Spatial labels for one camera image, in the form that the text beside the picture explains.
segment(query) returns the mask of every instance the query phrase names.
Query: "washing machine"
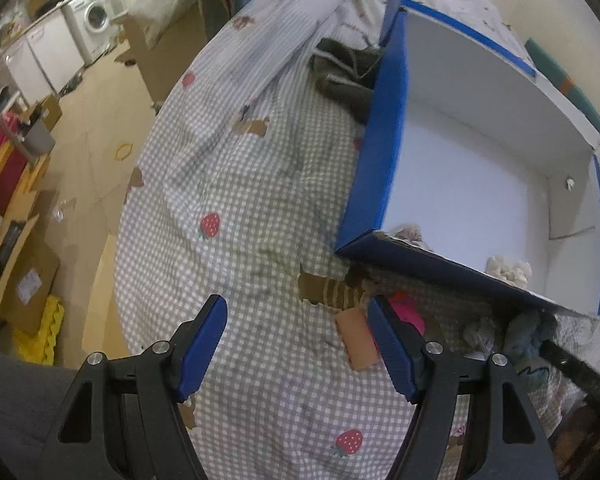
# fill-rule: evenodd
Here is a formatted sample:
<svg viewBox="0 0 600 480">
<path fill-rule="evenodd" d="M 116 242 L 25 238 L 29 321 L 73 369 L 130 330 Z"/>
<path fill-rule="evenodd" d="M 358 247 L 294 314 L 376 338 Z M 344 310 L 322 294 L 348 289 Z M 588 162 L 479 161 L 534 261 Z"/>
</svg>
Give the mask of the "washing machine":
<svg viewBox="0 0 600 480">
<path fill-rule="evenodd" d="M 69 0 L 62 12 L 85 64 L 94 63 L 107 51 L 119 29 L 111 23 L 113 10 L 109 0 Z"/>
</svg>

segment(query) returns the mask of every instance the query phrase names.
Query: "white cabinet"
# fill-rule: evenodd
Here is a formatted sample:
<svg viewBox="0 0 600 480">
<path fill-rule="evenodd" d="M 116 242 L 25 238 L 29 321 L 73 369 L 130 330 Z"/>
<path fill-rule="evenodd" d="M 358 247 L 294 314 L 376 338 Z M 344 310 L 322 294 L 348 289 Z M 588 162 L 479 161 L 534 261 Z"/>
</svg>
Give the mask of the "white cabinet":
<svg viewBox="0 0 600 480">
<path fill-rule="evenodd" d="M 26 37 L 54 91 L 59 92 L 84 66 L 59 8 L 31 27 Z"/>
<path fill-rule="evenodd" d="M 25 38 L 11 45 L 2 60 L 27 103 L 35 103 L 53 93 Z"/>
</svg>

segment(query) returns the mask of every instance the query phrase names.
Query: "blue gripper pad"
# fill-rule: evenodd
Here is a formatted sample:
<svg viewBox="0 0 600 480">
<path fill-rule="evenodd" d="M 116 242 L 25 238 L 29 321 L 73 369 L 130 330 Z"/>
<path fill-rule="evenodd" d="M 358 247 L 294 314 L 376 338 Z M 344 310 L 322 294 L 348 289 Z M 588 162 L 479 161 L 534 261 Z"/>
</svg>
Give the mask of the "blue gripper pad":
<svg viewBox="0 0 600 480">
<path fill-rule="evenodd" d="M 216 296 L 214 304 L 182 359 L 182 375 L 175 392 L 179 397 L 178 402 L 184 402 L 200 389 L 202 379 L 226 327 L 227 318 L 226 301 L 221 296 Z"/>
<path fill-rule="evenodd" d="M 395 391 L 404 395 L 407 400 L 413 400 L 417 391 L 413 378 L 413 362 L 376 298 L 369 302 L 366 316 Z"/>
</svg>

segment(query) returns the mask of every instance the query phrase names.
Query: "washing machine door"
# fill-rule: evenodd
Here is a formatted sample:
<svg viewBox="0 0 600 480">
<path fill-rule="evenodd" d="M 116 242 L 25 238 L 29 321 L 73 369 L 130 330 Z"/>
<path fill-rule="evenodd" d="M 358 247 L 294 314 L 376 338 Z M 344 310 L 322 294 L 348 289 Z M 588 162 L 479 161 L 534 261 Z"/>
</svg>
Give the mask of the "washing machine door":
<svg viewBox="0 0 600 480">
<path fill-rule="evenodd" d="M 103 2 L 92 2 L 84 11 L 84 26 L 91 34 L 99 34 L 109 27 L 109 15 Z"/>
</svg>

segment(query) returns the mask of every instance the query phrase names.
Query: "white paper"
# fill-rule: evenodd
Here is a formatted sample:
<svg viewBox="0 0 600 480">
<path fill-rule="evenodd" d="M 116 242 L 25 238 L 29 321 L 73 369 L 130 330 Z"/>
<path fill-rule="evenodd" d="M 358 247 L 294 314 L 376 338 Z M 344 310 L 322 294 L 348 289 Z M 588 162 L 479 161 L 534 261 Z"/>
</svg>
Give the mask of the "white paper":
<svg viewBox="0 0 600 480">
<path fill-rule="evenodd" d="M 40 276 L 36 272 L 36 269 L 29 269 L 24 275 L 24 278 L 20 280 L 18 283 L 18 297 L 20 301 L 24 304 L 29 304 L 33 295 L 38 291 L 38 289 L 42 286 L 42 280 L 40 280 Z"/>
</svg>

